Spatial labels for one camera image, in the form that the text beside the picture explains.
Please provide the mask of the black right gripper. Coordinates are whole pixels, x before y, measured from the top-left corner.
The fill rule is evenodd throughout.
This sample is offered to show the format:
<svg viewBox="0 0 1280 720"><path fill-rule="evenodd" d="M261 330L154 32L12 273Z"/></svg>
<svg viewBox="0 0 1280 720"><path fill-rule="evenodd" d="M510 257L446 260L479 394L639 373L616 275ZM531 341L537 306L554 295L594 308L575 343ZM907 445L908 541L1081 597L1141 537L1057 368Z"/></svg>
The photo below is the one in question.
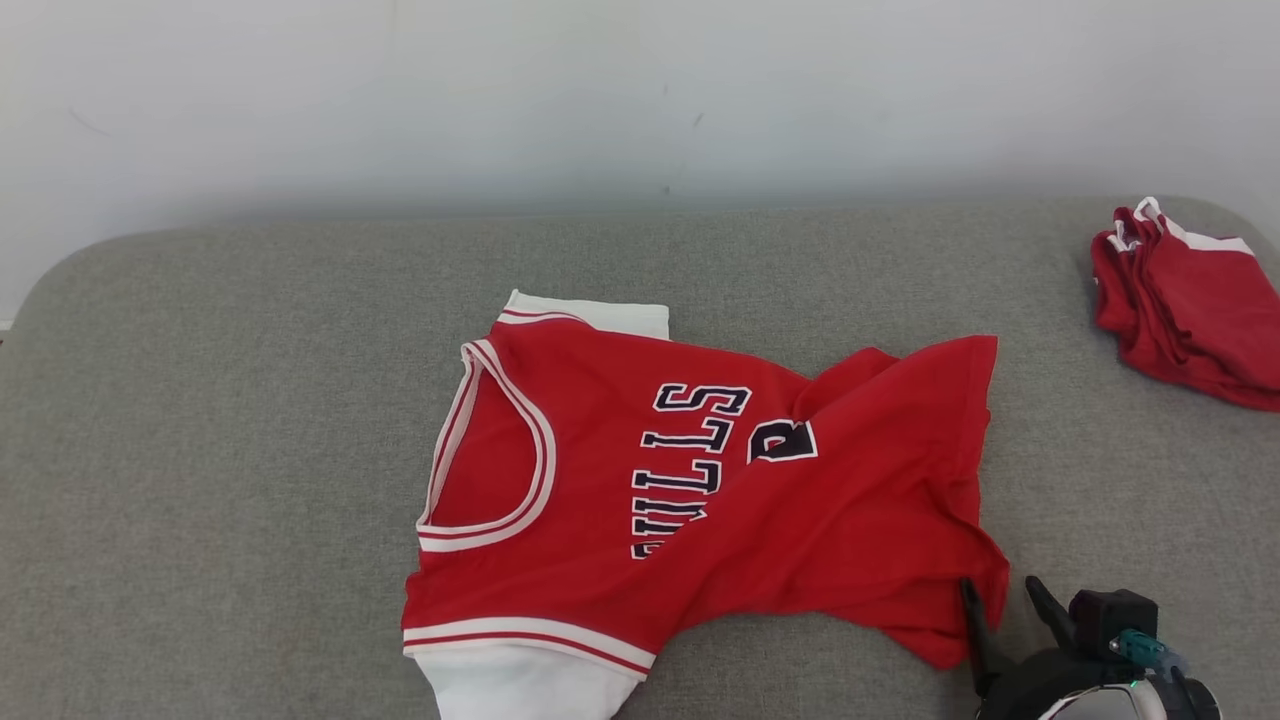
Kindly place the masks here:
<svg viewBox="0 0 1280 720"><path fill-rule="evenodd" d="M1125 659L1076 657L1076 625L1038 577L1024 587L1039 620L1060 650L1043 650L1019 664L995 643L986 603L965 577L959 592L966 624L969 665L979 696L977 719L1189 719L1190 680L1165 679Z"/></svg>

